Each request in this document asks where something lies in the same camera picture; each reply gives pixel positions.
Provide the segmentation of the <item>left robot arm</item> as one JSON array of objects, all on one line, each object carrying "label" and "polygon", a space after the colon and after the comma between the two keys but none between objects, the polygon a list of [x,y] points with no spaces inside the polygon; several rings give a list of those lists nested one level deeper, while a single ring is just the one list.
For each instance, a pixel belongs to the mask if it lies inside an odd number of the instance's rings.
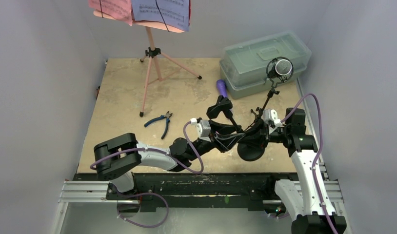
[{"label": "left robot arm", "polygon": [[137,194],[133,168],[147,166],[202,174],[204,154],[213,149],[225,153],[246,134],[239,125],[192,118],[183,126],[183,135],[168,148],[144,144],[133,133],[117,136],[94,147],[95,161],[90,169],[96,171],[98,180],[110,181],[124,199],[132,199]]}]

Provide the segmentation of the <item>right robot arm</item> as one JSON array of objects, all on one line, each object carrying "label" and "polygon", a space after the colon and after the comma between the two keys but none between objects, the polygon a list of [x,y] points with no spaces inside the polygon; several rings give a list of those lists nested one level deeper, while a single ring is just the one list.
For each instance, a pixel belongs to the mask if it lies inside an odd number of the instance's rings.
[{"label": "right robot arm", "polygon": [[303,109],[288,108],[282,122],[274,109],[252,111],[255,124],[261,123],[268,143],[281,143],[287,149],[296,169],[300,190],[289,179],[273,180],[265,191],[271,198],[280,197],[292,219],[293,234],[342,234],[348,225],[335,210],[320,172],[319,148],[312,135],[306,133]]}]

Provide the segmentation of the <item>purple microphone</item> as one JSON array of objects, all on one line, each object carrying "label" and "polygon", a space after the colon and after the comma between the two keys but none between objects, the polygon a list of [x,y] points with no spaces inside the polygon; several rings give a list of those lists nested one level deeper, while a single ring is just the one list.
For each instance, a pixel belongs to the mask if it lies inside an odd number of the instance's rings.
[{"label": "purple microphone", "polygon": [[[219,92],[219,97],[217,99],[216,102],[216,106],[223,112],[223,114],[225,115],[226,118],[230,118],[233,116],[232,113],[232,103],[231,101],[228,99],[227,96],[227,88],[226,88],[226,83],[223,79],[219,79],[216,81],[216,88]],[[230,109],[227,112],[227,104],[230,105]]]}]

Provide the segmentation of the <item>black round-base mic stand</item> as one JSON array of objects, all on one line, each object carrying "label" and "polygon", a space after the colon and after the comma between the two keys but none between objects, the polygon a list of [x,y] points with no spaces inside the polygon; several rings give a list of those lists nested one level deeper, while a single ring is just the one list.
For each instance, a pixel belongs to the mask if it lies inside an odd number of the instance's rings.
[{"label": "black round-base mic stand", "polygon": [[208,107],[206,114],[210,124],[210,140],[220,152],[225,153],[237,146],[239,157],[245,161],[256,161],[267,147],[267,127],[261,118],[260,109],[251,113],[253,122],[246,128],[239,125],[233,116],[233,104],[227,97],[219,95],[215,105]]}]

